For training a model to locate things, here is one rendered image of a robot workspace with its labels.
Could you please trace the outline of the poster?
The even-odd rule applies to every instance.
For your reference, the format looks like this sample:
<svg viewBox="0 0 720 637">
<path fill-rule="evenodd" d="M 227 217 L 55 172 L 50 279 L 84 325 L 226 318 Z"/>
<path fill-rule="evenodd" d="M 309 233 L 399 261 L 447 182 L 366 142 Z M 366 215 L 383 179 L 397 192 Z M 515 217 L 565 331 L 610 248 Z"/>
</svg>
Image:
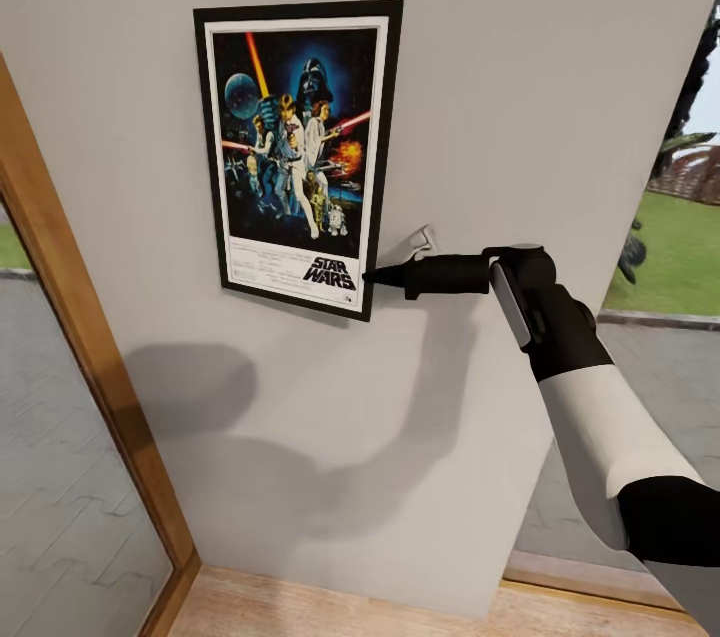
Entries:
<svg viewBox="0 0 720 637">
<path fill-rule="evenodd" d="M 403 8 L 193 10 L 223 288 L 370 322 Z"/>
</svg>

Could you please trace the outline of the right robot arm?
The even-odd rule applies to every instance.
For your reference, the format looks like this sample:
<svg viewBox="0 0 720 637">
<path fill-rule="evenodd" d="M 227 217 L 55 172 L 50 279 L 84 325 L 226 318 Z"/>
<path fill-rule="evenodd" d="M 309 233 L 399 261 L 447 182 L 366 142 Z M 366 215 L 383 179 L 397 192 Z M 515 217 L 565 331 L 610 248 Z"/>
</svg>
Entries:
<svg viewBox="0 0 720 637">
<path fill-rule="evenodd" d="M 439 254 L 421 226 L 405 264 L 362 279 L 419 294 L 498 298 L 530 358 L 575 504 L 590 529 L 651 572 L 710 637 L 720 637 L 720 492 L 705 485 L 635 396 L 602 342 L 589 307 L 556 284 L 541 244 Z"/>
</svg>

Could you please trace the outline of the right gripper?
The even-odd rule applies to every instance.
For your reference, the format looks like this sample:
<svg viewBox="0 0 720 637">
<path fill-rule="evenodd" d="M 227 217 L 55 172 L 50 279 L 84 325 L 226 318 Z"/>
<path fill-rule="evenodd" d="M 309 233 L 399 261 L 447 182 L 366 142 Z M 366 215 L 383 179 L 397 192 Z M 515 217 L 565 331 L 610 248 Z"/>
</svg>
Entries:
<svg viewBox="0 0 720 637">
<path fill-rule="evenodd" d="M 405 300 L 417 300 L 419 294 L 460 294 L 462 259 L 460 254 L 414 257 L 405 264 L 377 268 L 362 273 L 362 279 L 405 289 Z"/>
</svg>

